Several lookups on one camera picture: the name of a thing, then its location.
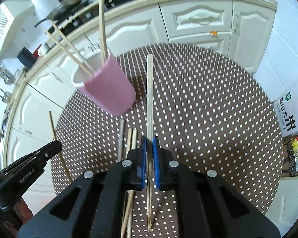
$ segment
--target pink cup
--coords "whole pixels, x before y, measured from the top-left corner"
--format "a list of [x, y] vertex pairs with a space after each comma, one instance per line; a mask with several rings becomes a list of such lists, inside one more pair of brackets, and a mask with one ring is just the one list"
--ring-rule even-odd
[[108, 58], [103, 64], [100, 50], [86, 57], [95, 69], [89, 76], [79, 66], [72, 73], [72, 84], [107, 113], [120, 115], [134, 104], [136, 91], [120, 68], [113, 54], [108, 50]]

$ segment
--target kitchen cabinet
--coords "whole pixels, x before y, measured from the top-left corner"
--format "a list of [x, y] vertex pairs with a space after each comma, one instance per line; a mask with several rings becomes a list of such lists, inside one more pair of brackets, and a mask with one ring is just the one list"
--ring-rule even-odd
[[70, 81], [69, 76], [61, 77], [58, 73], [52, 71], [50, 67], [44, 66], [28, 83], [42, 95], [64, 108], [67, 101], [75, 92], [75, 87], [68, 83]]
[[[47, 144], [13, 128], [10, 129], [8, 142], [7, 165]], [[44, 167], [44, 173], [30, 186], [22, 198], [32, 213], [36, 214], [54, 197], [51, 160], [49, 160]]]
[[231, 32], [218, 32], [217, 35], [207, 32], [170, 38], [170, 43], [193, 44], [227, 56], [230, 38]]
[[[118, 17], [106, 22], [105, 26], [107, 46], [114, 56], [138, 47], [169, 42], [158, 5]], [[86, 36], [98, 46], [98, 28]]]
[[248, 72], [255, 72], [263, 58], [273, 27], [275, 11], [234, 1], [228, 57]]
[[160, 4], [169, 39], [210, 31], [231, 31], [232, 0], [182, 0]]
[[48, 115], [50, 110], [56, 127], [63, 109], [27, 84], [19, 99], [11, 126], [25, 135], [49, 143], [53, 140]]
[[[40, 149], [46, 144], [46, 142], [30, 137], [21, 131], [10, 129], [7, 148], [7, 165], [10, 165], [19, 158]], [[50, 161], [48, 161], [44, 170], [44, 173], [34, 182], [34, 184], [53, 186]]]
[[[80, 36], [79, 38], [75, 39], [71, 42], [78, 51], [81, 52], [82, 55], [86, 56], [86, 54], [90, 53], [91, 51], [95, 50], [93, 44], [88, 40], [85, 35]], [[69, 50], [78, 60], [81, 59], [75, 54], [74, 50], [69, 46], [66, 46], [67, 50]], [[58, 52], [55, 56], [53, 56], [47, 63], [46, 63], [54, 72], [61, 75], [61, 73], [57, 72], [55, 69], [61, 69], [65, 72], [69, 77], [72, 76], [72, 72], [77, 67], [77, 64], [63, 51]]]

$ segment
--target pan handle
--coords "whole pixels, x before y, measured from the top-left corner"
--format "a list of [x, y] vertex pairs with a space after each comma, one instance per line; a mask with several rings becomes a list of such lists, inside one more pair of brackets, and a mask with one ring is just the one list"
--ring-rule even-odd
[[46, 21], [47, 19], [48, 19], [48, 18], [44, 18], [43, 20], [40, 20], [38, 23], [35, 24], [34, 27], [36, 28], [40, 23], [42, 23], [43, 21]]

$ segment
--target screw head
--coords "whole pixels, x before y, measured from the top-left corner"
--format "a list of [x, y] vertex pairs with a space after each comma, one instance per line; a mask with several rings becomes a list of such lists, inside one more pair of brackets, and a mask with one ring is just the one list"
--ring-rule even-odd
[[128, 167], [128, 166], [131, 166], [131, 161], [130, 160], [124, 160], [123, 162], [121, 162], [121, 164], [124, 166], [124, 167]]
[[169, 165], [171, 167], [177, 167], [179, 165], [179, 162], [178, 161], [175, 161], [175, 160], [171, 160], [171, 161], [169, 161]]
[[86, 171], [86, 172], [84, 173], [84, 177], [85, 177], [86, 179], [92, 178], [93, 176], [94, 176], [94, 173], [93, 173], [92, 171]]
[[215, 177], [215, 176], [217, 176], [217, 172], [215, 170], [208, 170], [207, 171], [207, 176]]

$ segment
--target wooden stick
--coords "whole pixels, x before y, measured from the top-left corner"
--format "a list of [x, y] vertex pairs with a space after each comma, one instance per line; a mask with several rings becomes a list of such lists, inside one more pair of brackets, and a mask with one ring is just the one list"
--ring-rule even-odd
[[105, 33], [105, 15], [104, 15], [104, 0], [99, 0], [99, 40], [100, 50], [102, 51], [103, 62], [107, 60], [107, 45]]
[[129, 193], [128, 193], [128, 202], [127, 202], [127, 206], [126, 206], [126, 211], [125, 211], [125, 215], [124, 215], [123, 224], [121, 226], [120, 238], [124, 238], [124, 236], [125, 236], [127, 222], [128, 222], [128, 219], [129, 219], [129, 213], [128, 212], [130, 212], [132, 210], [134, 194], [135, 194], [135, 191], [129, 191]]
[[128, 129], [128, 136], [127, 136], [127, 149], [125, 153], [125, 159], [127, 158], [129, 150], [131, 150], [131, 140], [133, 136], [133, 130], [131, 128]]
[[[50, 123], [51, 123], [51, 129], [52, 129], [52, 133], [53, 133], [53, 140], [57, 140], [56, 139], [56, 132], [55, 132], [55, 129], [54, 129], [52, 111], [49, 111], [48, 114], [49, 114]], [[65, 173], [66, 173], [67, 178], [69, 179], [70, 183], [73, 183], [73, 179], [72, 179], [71, 174], [70, 174], [70, 172], [69, 172], [69, 170], [68, 170], [68, 168], [66, 166], [66, 163], [65, 163], [65, 160], [64, 160], [64, 157], [63, 157], [62, 152], [60, 152], [58, 154], [58, 156], [60, 157], [61, 165], [63, 166], [63, 168], [65, 170]]]
[[152, 208], [152, 177], [153, 177], [153, 55], [147, 55], [147, 224], [148, 232], [151, 232], [151, 208]]
[[45, 31], [45, 33], [65, 52], [68, 54], [68, 56], [74, 61], [76, 62], [79, 67], [85, 71], [88, 75], [92, 76], [93, 73], [84, 65], [82, 64], [79, 60], [77, 60], [77, 58], [72, 55], [72, 53], [70, 53], [50, 32], [48, 32], [47, 30]]
[[[129, 128], [128, 129], [128, 136], [127, 136], [127, 149], [126, 149], [125, 159], [127, 158], [128, 152], [131, 149], [132, 135], [133, 135], [133, 130], [131, 128]], [[130, 211], [130, 209], [128, 209], [128, 207], [129, 208], [131, 207], [131, 202], [129, 200], [131, 200], [132, 197], [131, 196], [128, 196], [128, 202], [127, 202], [127, 206], [126, 206], [126, 211], [123, 210], [123, 223], [121, 225], [120, 238], [123, 238], [125, 236], [125, 231], [126, 231], [127, 221], [128, 221], [128, 219], [126, 217], [126, 215], [128, 216], [128, 214], [126, 214], [126, 212], [129, 212]]]
[[[138, 135], [137, 129], [134, 128], [131, 149], [135, 149], [137, 147], [137, 135]], [[131, 238], [131, 225], [132, 225], [132, 220], [133, 220], [132, 205], [134, 202], [134, 195], [135, 195], [135, 191], [129, 191], [128, 201], [129, 201], [129, 198], [131, 198], [130, 199], [131, 207], [130, 207], [129, 213], [128, 213], [128, 211], [126, 211], [126, 213], [125, 213], [125, 215], [128, 215], [127, 238]]]
[[91, 64], [86, 60], [86, 58], [76, 49], [75, 46], [67, 39], [67, 37], [63, 34], [63, 32], [58, 28], [58, 26], [50, 19], [50, 22], [52, 23], [52, 26], [55, 28], [55, 30], [61, 35], [63, 40], [77, 53], [77, 55], [80, 57], [80, 59], [86, 64], [86, 66], [90, 69], [91, 72], [94, 71]]
[[131, 207], [130, 207], [129, 214], [128, 214], [127, 238], [131, 238], [131, 225], [132, 225], [132, 221], [133, 221], [132, 205], [134, 203], [134, 196], [135, 196], [135, 191], [129, 191], [129, 197], [131, 198]]
[[125, 130], [125, 120], [120, 119], [119, 124], [119, 138], [118, 138], [118, 152], [117, 152], [117, 160], [121, 161], [123, 155], [123, 145], [124, 145], [124, 130]]

